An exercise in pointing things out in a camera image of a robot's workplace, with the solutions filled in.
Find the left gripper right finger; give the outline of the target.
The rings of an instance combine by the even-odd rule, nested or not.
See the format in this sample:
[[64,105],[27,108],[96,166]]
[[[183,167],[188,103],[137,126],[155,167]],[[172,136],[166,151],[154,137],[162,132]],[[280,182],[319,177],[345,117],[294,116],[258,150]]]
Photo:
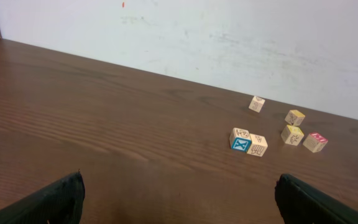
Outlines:
[[358,211],[290,174],[277,181],[275,201],[285,223],[358,224]]

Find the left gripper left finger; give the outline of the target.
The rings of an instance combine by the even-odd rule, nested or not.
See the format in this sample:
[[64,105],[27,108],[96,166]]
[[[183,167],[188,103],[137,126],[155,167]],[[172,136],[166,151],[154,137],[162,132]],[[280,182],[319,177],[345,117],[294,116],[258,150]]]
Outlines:
[[80,172],[71,173],[0,210],[0,223],[79,224],[85,199]]

